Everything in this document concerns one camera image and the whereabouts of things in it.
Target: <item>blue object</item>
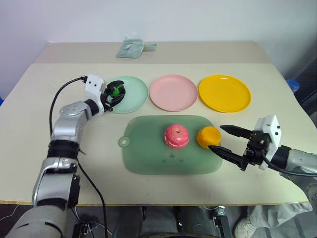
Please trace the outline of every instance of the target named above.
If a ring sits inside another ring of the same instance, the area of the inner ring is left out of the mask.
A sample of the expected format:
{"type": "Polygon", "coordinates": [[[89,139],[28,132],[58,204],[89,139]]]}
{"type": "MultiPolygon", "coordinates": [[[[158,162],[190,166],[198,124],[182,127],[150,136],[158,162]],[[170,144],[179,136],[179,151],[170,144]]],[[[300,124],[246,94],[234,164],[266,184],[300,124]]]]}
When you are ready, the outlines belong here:
{"type": "Polygon", "coordinates": [[[297,82],[294,79],[287,79],[286,82],[288,83],[288,85],[292,89],[293,93],[295,93],[301,87],[299,82],[297,82]]]}

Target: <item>gray pants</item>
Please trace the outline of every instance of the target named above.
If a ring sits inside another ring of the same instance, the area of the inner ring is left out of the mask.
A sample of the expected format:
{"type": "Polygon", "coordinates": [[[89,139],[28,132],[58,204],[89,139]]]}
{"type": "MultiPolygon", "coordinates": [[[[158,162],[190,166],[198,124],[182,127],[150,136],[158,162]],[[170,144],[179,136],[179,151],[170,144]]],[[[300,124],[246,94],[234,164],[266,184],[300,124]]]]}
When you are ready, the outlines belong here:
{"type": "Polygon", "coordinates": [[[249,206],[248,216],[253,226],[274,228],[292,219],[297,214],[312,211],[306,204],[282,204],[270,206],[249,206]]]}

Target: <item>pink plate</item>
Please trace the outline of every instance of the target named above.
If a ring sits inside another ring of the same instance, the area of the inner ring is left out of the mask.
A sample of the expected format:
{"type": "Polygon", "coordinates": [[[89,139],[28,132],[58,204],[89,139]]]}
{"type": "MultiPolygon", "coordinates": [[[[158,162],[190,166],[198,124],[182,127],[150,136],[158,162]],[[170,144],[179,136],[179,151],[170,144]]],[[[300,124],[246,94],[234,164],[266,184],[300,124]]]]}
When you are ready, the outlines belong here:
{"type": "Polygon", "coordinates": [[[189,108],[198,98],[196,85],[180,75],[165,75],[150,86],[150,97],[155,105],[169,112],[189,108]]]}

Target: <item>plate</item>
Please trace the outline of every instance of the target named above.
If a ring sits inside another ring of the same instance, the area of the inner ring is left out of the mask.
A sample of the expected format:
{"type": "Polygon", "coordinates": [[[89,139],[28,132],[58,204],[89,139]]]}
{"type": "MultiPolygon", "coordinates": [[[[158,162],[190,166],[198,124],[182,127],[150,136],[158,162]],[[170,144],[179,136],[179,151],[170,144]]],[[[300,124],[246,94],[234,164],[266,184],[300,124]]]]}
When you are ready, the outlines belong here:
{"type": "Polygon", "coordinates": [[[222,113],[242,111],[251,102],[251,93],[244,83],[220,74],[203,79],[199,95],[208,107],[222,113]]]}
{"type": "Polygon", "coordinates": [[[159,108],[179,112],[189,108],[198,98],[196,85],[181,75],[165,75],[150,86],[150,97],[159,108]]]}
{"type": "Polygon", "coordinates": [[[113,113],[126,114],[140,109],[147,101],[149,91],[147,85],[133,76],[120,76],[109,80],[109,83],[121,80],[124,82],[125,95],[123,100],[113,107],[113,113]]]}

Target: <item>yellow plate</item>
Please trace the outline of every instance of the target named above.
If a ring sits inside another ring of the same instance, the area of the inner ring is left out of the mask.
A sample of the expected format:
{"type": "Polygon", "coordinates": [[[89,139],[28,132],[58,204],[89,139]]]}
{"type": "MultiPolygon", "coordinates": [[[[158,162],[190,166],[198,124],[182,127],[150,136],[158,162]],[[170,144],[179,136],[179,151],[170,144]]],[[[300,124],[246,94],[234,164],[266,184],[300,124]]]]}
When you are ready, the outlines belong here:
{"type": "Polygon", "coordinates": [[[220,74],[203,79],[199,95],[208,107],[222,113],[242,111],[251,102],[251,93],[244,83],[220,74]]]}

